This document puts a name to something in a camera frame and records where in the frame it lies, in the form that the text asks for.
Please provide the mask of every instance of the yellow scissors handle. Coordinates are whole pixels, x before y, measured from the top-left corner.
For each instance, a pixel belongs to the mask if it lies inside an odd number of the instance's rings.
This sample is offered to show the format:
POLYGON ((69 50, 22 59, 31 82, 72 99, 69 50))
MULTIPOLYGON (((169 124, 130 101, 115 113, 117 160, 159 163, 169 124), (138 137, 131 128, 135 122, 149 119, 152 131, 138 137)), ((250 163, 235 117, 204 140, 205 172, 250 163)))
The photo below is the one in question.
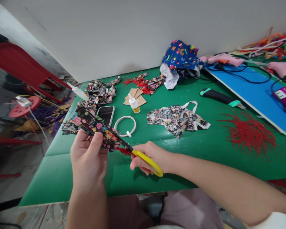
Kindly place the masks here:
POLYGON ((153 174, 156 174, 158 177, 163 177, 162 169, 152 159, 150 159, 148 156, 146 156, 144 153, 142 153, 139 150, 133 150, 132 153, 135 156, 141 157, 144 161, 146 161, 148 164, 150 164, 152 167, 154 167, 157 172, 155 173, 155 172, 151 171, 153 174))

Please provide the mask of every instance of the blue fabric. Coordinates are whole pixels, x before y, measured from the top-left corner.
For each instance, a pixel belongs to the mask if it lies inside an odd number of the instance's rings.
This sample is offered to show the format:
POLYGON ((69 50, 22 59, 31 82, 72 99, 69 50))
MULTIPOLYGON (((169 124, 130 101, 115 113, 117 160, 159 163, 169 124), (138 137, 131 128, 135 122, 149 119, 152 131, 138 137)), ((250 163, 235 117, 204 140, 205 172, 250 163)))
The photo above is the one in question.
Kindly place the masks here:
POLYGON ((171 71, 177 71, 183 78, 185 75, 181 69, 195 69, 196 64, 203 65, 204 62, 197 58, 198 48, 189 45, 181 40, 174 40, 168 47, 162 62, 171 71))

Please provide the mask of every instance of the glue bottle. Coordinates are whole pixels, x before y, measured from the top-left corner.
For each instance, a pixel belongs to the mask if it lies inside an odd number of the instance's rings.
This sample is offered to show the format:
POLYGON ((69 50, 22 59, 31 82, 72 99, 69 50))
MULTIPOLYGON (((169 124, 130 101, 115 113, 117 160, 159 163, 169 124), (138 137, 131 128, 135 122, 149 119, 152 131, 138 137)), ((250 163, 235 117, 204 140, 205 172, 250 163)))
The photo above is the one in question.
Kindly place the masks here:
POLYGON ((133 109, 133 112, 136 114, 139 113, 140 112, 139 100, 136 100, 130 94, 128 94, 128 96, 129 96, 129 104, 131 108, 133 109))
POLYGON ((86 95, 81 89, 78 87, 74 87, 72 84, 68 83, 67 84, 72 88, 72 91, 74 91, 75 94, 77 94, 79 97, 81 97, 83 100, 88 100, 89 96, 86 95))

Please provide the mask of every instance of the pink clothing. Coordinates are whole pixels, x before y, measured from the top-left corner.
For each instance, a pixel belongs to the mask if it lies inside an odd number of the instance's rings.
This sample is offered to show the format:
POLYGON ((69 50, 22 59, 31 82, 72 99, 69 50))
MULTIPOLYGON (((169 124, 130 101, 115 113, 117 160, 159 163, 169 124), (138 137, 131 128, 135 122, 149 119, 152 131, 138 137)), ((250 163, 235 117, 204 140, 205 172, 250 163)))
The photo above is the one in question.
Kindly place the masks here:
MULTIPOLYGON (((152 219, 140 208, 136 196, 108 199, 110 229, 147 229, 152 219)), ((224 229, 216 203, 200 188, 169 191, 164 198, 161 225, 185 229, 224 229)))

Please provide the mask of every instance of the green table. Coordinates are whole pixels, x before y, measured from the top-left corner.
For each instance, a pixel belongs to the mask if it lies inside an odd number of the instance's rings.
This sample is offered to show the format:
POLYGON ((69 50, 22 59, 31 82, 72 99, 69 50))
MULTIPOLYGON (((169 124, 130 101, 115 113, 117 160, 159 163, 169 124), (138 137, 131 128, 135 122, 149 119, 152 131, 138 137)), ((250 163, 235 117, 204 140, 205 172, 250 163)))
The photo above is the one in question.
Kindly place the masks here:
MULTIPOLYGON (((150 73, 147 79, 160 75, 158 67, 146 71, 150 73)), ((124 81, 126 78, 134 78, 143 72, 124 74, 121 77, 124 81)), ((107 83, 114 78, 115 76, 102 81, 107 83)), ((87 84, 88 82, 83 83, 82 89, 86 88, 87 84)), ((122 83, 119 83, 116 86, 117 96, 113 98, 113 103, 108 104, 108 106, 115 106, 112 125, 120 117, 126 115, 130 115, 136 120, 137 128, 132 134, 132 138, 124 138, 131 145, 153 141, 168 151, 222 163, 245 171, 262 180, 286 178, 286 136, 283 134, 275 133, 277 143, 279 144, 277 146, 278 155, 275 154, 274 150, 268 152, 271 162, 267 162, 262 158, 254 158, 249 154, 244 155, 238 148, 233 148, 231 143, 226 141, 227 128, 221 127, 221 125, 226 123, 218 121, 219 119, 225 119, 225 116, 219 115, 223 104, 199 95, 202 89, 210 87, 235 97, 220 83, 186 79, 180 80, 173 90, 168 91, 165 86, 161 86, 153 95, 143 95, 147 103, 141 106, 141 112, 138 114, 135 114, 130 106, 123 105, 124 98, 128 92, 135 87, 136 85, 133 83, 125 87, 123 87, 122 83), (209 129, 196 132, 185 131, 182 137, 177 139, 164 126, 148 125, 146 127, 146 114, 148 112, 161 107, 184 105, 190 100, 198 102, 196 112, 211 123, 209 129)), ((76 97, 70 111, 76 108, 78 101, 79 97, 76 97)), ((192 103, 188 106, 189 109, 193 107, 192 103)), ((240 109, 236 108, 235 110, 241 116, 240 109)), ((255 115, 250 109, 248 109, 248 112, 255 115)), ((70 116, 71 113, 68 113, 66 119, 70 118, 70 116)), ((125 133, 127 130, 130 131, 132 127, 132 120, 124 119, 118 125, 118 130, 125 133)), ((70 148, 74 138, 75 135, 62 135, 61 131, 57 133, 23 196, 20 206, 58 203, 70 199, 72 191, 70 148)), ((172 174, 165 174, 162 178, 155 175, 147 177, 139 168, 136 168, 134 171, 130 170, 130 162, 130 157, 121 154, 119 151, 108 154, 105 185, 109 197, 196 187, 193 183, 172 174)))

